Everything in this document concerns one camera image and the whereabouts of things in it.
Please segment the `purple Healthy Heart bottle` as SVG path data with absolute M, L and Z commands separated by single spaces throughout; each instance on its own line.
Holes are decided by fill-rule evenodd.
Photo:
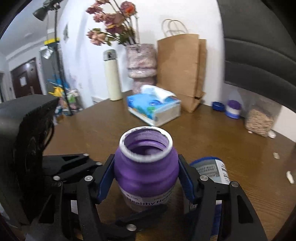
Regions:
M 132 210 L 167 203 L 179 174 L 178 153 L 170 134 L 154 126 L 125 132 L 115 153 L 114 173 Z

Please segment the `black chair backrest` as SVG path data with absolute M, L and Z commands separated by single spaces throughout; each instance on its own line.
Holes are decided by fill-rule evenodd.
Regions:
M 218 1 L 225 83 L 295 111 L 295 1 Z

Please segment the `pink textured vase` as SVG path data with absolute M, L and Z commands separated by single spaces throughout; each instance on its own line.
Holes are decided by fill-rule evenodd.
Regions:
M 156 85 L 157 52 L 154 45 L 134 44 L 125 49 L 128 76 L 133 79 L 133 93 L 140 93 L 143 85 Z

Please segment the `dark brown door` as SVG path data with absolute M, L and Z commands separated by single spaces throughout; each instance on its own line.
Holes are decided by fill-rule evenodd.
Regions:
M 36 58 L 18 66 L 11 71 L 15 97 L 23 97 L 32 94 L 43 94 L 38 71 Z

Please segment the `dried pink flower bouquet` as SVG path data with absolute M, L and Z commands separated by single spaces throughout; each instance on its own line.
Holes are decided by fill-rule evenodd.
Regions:
M 86 36 L 93 45 L 111 46 L 117 42 L 123 46 L 140 43 L 138 36 L 138 16 L 136 6 L 124 1 L 95 1 L 86 9 L 86 13 L 93 16 L 96 23 L 102 23 L 104 28 L 93 28 Z

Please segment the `blue open pill bottle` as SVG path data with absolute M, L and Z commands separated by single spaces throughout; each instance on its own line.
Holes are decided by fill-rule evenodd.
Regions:
M 230 183 L 226 166 L 224 162 L 217 157 L 203 157 L 191 162 L 189 165 L 197 169 L 200 175 L 206 175 L 216 183 L 226 185 Z M 222 201 L 217 200 L 211 237 L 215 237 L 218 235 L 221 218 L 221 209 Z

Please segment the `white paper scrap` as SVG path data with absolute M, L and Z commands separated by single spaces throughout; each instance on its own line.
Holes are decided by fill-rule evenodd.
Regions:
M 289 181 L 290 184 L 294 184 L 295 183 L 291 171 L 287 171 L 286 172 L 286 177 L 287 177 L 287 180 Z

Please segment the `blue bottle cap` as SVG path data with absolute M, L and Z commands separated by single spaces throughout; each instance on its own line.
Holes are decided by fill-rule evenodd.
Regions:
M 225 105 L 222 102 L 214 101 L 212 102 L 212 109 L 219 112 L 225 111 Z

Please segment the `small white lid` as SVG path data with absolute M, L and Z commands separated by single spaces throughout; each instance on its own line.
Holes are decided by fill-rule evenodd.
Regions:
M 268 137 L 270 137 L 270 138 L 276 138 L 276 133 L 273 130 L 270 130 L 268 132 Z

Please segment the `black light on stand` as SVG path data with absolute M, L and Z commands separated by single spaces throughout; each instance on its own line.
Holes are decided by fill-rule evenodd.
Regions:
M 63 73 L 62 67 L 61 67 L 61 59 L 60 59 L 60 53 L 59 53 L 59 41 L 57 39 L 58 11 L 60 9 L 61 2 L 62 1 L 44 1 L 42 7 L 37 9 L 36 11 L 34 11 L 33 15 L 38 20 L 44 21 L 44 19 L 49 11 L 53 11 L 55 13 L 55 15 L 54 15 L 54 44 L 53 44 L 53 47 L 56 52 L 57 68 L 58 68 L 58 73 L 59 73 L 59 77 L 61 80 L 62 89 L 64 92 L 64 97 L 65 97 L 65 100 L 67 103 L 67 109 L 68 109 L 69 115 L 73 116 L 73 111 L 70 107 L 70 102 L 67 97 L 67 90 L 66 90 L 66 86 L 65 86 L 66 80 L 64 78 L 64 73 Z

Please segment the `cream thermos bottle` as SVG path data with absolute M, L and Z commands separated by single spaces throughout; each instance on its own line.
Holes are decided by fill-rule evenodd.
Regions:
M 114 49 L 104 51 L 103 61 L 109 99 L 111 101 L 121 100 L 122 90 L 116 51 Z

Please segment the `clear jar of grains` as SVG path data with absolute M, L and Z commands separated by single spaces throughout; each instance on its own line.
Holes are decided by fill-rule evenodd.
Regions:
M 270 102 L 262 99 L 257 100 L 247 112 L 245 128 L 262 137 L 268 137 L 268 133 L 274 124 L 271 107 Z

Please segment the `blue tissue box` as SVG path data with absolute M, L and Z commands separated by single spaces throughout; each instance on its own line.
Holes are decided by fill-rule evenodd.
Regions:
M 154 85 L 143 85 L 140 93 L 126 97 L 128 111 L 150 126 L 162 126 L 181 114 L 181 100 Z

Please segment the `brown paper bag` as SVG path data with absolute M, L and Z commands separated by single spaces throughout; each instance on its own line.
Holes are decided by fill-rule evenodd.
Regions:
M 192 113 L 205 95 L 207 40 L 189 33 L 179 20 L 165 19 L 161 28 L 165 37 L 157 42 L 157 86 L 174 93 L 182 109 Z

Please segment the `purple white bottle cap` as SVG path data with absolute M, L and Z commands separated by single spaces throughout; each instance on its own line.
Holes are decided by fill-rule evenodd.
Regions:
M 226 104 L 225 114 L 229 118 L 239 119 L 241 112 L 241 104 L 236 100 L 229 100 Z

